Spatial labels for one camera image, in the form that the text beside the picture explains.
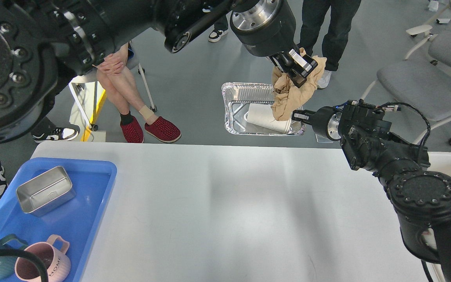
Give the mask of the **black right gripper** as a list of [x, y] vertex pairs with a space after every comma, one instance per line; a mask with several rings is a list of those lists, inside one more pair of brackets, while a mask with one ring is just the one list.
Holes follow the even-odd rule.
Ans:
[[313, 131], [332, 141], [341, 139], [338, 130], [342, 112], [334, 107], [322, 107], [316, 112], [311, 110], [294, 110], [291, 120], [311, 124]]

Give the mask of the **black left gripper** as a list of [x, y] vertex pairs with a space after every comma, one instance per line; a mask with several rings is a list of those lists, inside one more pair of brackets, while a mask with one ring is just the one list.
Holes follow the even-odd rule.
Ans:
[[297, 88], [318, 66], [294, 50], [296, 20], [286, 0], [247, 0], [232, 10], [230, 27], [249, 53], [268, 57]]

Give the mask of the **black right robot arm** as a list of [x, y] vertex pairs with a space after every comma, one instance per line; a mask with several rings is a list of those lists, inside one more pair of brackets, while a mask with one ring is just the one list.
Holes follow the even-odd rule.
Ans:
[[317, 111], [294, 110], [292, 120], [338, 141], [352, 170], [373, 173], [399, 218], [406, 249], [423, 261], [440, 264], [451, 282], [451, 176], [428, 170], [427, 120], [418, 145], [390, 132], [391, 123], [383, 116], [392, 105], [349, 100]]

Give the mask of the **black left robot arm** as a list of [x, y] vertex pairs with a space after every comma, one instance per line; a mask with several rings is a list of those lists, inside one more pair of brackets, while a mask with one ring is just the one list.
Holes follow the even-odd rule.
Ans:
[[229, 11], [249, 53], [306, 82], [317, 63], [299, 53], [284, 0], [0, 0], [0, 143], [27, 134], [70, 80], [148, 28], [177, 53]]

